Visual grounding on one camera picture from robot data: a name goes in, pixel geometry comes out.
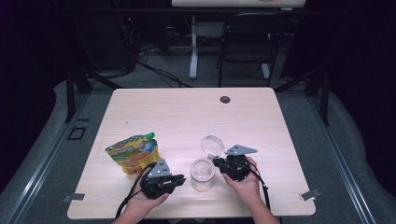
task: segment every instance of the hand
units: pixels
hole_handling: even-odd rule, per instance
[[[137,193],[140,188],[140,180],[137,183],[134,193]],[[168,193],[165,193],[157,199],[149,199],[146,195],[140,191],[134,197],[132,197],[126,204],[125,210],[122,212],[119,218],[113,223],[128,223],[133,224],[142,220],[146,215],[149,214],[151,209],[162,204],[169,197]]]
[[[250,164],[250,169],[252,171],[256,171],[256,162],[247,157],[247,161]],[[247,205],[253,205],[254,203],[262,202],[262,198],[260,196],[260,185],[259,179],[257,176],[249,172],[247,177],[242,181],[234,181],[228,175],[223,174],[225,182],[235,190],[238,197]]]

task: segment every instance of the chair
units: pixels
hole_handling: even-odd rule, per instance
[[[271,64],[266,86],[270,86],[276,62],[279,42],[288,28],[288,20],[277,13],[238,13],[231,16],[223,26],[220,53],[218,58],[219,87],[223,62]],[[253,78],[264,80],[264,77]]]

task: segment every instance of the clear glass cup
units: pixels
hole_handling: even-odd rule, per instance
[[[190,168],[192,187],[198,191],[210,190],[215,183],[215,165],[209,159],[194,161]]]

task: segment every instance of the wooden table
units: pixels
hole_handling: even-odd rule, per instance
[[[224,104],[220,97],[228,96]],[[67,215],[73,219],[113,218],[134,183],[105,152],[131,135],[155,132],[160,155],[174,175],[187,180],[148,218],[249,217],[250,213],[217,169],[206,192],[191,186],[190,165],[206,154],[201,141],[215,135],[225,148],[235,144],[250,154],[269,188],[275,216],[309,216],[316,208],[299,194],[309,191],[274,91],[269,88],[116,90],[93,143]]]

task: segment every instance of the transparent lid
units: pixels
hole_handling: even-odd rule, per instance
[[[201,149],[209,159],[224,156],[224,144],[214,135],[209,135],[202,140]]]

